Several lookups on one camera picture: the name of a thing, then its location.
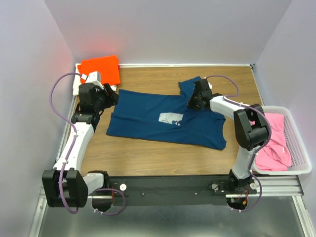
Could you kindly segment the blue Mickey print t-shirt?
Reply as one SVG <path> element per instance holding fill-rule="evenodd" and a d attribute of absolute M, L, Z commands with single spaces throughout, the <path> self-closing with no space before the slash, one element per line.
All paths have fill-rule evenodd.
<path fill-rule="evenodd" d="M 195 77 L 179 82 L 179 95 L 162 95 L 120 89 L 111 114 L 109 136 L 198 145 L 223 150 L 226 140 L 222 114 L 197 111 L 187 103 L 194 92 Z"/>

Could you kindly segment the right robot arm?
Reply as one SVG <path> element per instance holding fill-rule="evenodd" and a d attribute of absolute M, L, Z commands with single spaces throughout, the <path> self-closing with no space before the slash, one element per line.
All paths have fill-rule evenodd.
<path fill-rule="evenodd" d="M 212 93 L 207 79 L 194 82 L 194 92 L 188 107 L 220 113 L 234 121 L 235 137 L 239 145 L 237 159 L 227 177 L 212 180 L 216 195 L 241 194 L 250 191 L 252 166 L 258 152 L 271 138 L 271 126 L 259 104 L 245 105 L 219 93 Z"/>

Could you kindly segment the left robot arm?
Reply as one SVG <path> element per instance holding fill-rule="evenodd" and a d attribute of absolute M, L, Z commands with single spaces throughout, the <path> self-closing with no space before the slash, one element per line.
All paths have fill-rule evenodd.
<path fill-rule="evenodd" d="M 71 132 L 67 143 L 51 170 L 42 174 L 42 184 L 49 207 L 65 207 L 76 213 L 94 191 L 104 195 L 109 191 L 106 171 L 91 171 L 82 176 L 81 164 L 87 145 L 95 133 L 105 109 L 115 106 L 119 96 L 106 83 L 87 82 L 79 86 L 79 102 L 68 121 Z"/>

